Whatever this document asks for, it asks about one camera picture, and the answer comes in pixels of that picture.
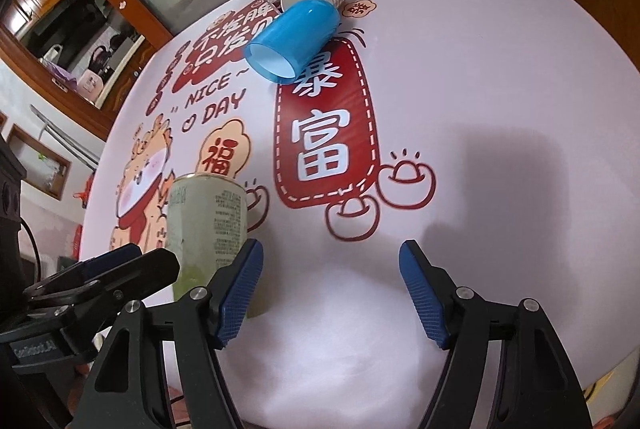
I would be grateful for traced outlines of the green milk tea cup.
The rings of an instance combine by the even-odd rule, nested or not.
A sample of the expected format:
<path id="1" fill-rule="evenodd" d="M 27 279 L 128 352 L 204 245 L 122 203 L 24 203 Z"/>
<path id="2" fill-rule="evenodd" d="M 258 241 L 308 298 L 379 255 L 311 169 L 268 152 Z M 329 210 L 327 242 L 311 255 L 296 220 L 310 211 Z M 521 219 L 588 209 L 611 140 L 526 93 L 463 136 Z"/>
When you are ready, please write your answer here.
<path id="1" fill-rule="evenodd" d="M 247 240 L 247 193 L 226 176 L 189 173 L 172 184 L 165 248 L 179 263 L 172 297 L 204 286 L 231 264 Z"/>

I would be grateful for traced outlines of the blue plastic cup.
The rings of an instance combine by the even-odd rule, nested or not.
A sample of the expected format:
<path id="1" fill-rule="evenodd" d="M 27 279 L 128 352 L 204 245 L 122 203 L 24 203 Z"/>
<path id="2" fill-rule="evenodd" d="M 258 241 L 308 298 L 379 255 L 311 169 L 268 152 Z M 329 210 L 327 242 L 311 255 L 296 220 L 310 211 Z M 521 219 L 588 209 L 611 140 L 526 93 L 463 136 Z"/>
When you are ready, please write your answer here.
<path id="1" fill-rule="evenodd" d="M 331 3 L 303 0 L 244 46 L 248 66 L 267 80 L 293 83 L 334 35 L 340 14 Z"/>

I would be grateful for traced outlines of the printed white tablecloth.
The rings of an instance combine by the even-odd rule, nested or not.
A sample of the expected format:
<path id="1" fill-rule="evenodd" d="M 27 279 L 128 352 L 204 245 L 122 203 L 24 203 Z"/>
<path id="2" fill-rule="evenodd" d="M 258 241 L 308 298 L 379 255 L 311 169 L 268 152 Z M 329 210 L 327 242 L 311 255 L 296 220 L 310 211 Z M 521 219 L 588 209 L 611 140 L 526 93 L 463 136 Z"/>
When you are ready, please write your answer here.
<path id="1" fill-rule="evenodd" d="M 264 428 L 413 428 L 445 355 L 398 269 L 417 241 L 489 301 L 536 299 L 582 383 L 639 342 L 639 74 L 572 0 L 350 0 L 303 76 L 231 0 L 158 51 L 102 152 L 80 254 L 166 236 L 171 176 L 247 191 L 265 266 L 221 352 Z"/>

